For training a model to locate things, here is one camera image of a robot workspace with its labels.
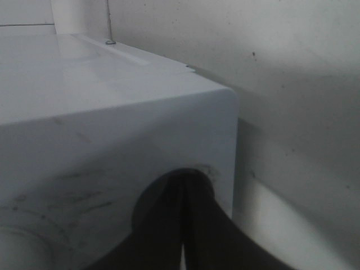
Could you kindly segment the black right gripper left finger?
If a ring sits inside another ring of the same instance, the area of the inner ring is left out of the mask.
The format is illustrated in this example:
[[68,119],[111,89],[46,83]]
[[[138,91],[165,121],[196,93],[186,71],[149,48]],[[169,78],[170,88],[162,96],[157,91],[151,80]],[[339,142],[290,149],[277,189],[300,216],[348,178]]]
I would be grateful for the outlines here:
[[132,233],[86,269],[180,269],[182,257],[183,176],[173,170],[165,187]]

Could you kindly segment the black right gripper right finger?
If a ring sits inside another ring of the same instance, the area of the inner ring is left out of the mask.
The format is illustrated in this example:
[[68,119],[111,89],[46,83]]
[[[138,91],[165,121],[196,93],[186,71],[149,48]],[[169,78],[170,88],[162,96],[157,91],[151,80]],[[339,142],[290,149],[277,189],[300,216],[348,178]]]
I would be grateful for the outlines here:
[[184,252],[187,269],[269,269],[264,251],[251,242],[214,199],[207,176],[186,170]]

